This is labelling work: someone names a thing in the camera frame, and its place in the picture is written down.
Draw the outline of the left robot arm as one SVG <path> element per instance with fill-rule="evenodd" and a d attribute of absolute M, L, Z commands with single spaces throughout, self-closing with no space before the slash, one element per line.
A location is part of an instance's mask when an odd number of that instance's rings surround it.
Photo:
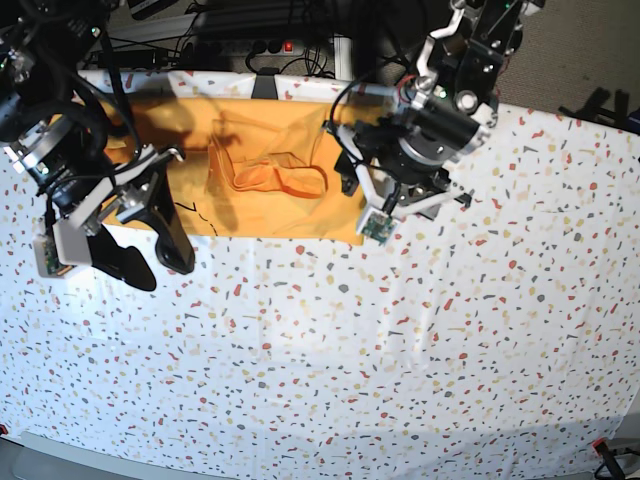
<path fill-rule="evenodd" d="M 498 121 L 495 92 L 507 59 L 522 42 L 522 19 L 542 1 L 453 1 L 447 26 L 430 32 L 415 62 L 374 123 L 340 124 L 328 132 L 341 148 L 335 171 L 342 192 L 365 200 L 357 233 L 385 244 L 412 215 L 433 220 L 442 205 L 469 207 L 471 191 L 445 165 L 481 148 Z"/>

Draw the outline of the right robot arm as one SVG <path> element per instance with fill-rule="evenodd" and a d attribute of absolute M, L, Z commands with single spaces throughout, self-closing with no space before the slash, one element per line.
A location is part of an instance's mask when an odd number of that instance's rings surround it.
<path fill-rule="evenodd" d="M 169 161 L 184 153 L 141 141 L 116 65 L 107 67 L 109 92 L 78 72 L 93 46 L 112 55 L 106 27 L 115 8 L 113 1 L 2 5 L 15 20 L 1 36 L 1 146 L 46 199 L 33 242 L 41 276 L 89 266 L 151 292 L 156 279 L 142 254 L 121 247 L 104 222 L 115 216 L 150 227 L 159 262 L 190 274 L 195 252 L 167 178 Z"/>

